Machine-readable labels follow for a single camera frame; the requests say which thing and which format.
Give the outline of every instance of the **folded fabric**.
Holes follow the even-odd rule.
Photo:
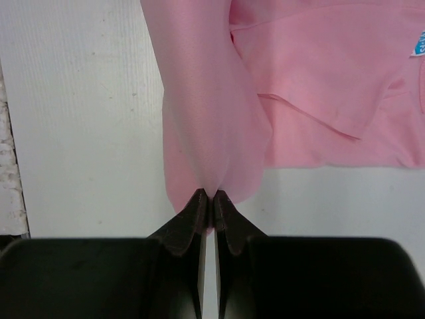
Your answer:
[[[141,4],[176,211],[199,187],[242,201],[265,167],[425,167],[424,0]]]

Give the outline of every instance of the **pink cloth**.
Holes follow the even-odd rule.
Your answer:
[[[425,167],[425,0],[141,0],[167,193],[234,202],[265,167]]]

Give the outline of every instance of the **pink shirt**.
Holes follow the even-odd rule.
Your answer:
[[[425,167],[425,0],[141,0],[167,193],[234,202],[265,167]]]

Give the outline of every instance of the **blue logo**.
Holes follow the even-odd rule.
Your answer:
[[[420,35],[418,44],[413,50],[414,56],[424,55],[425,54],[425,31]]]

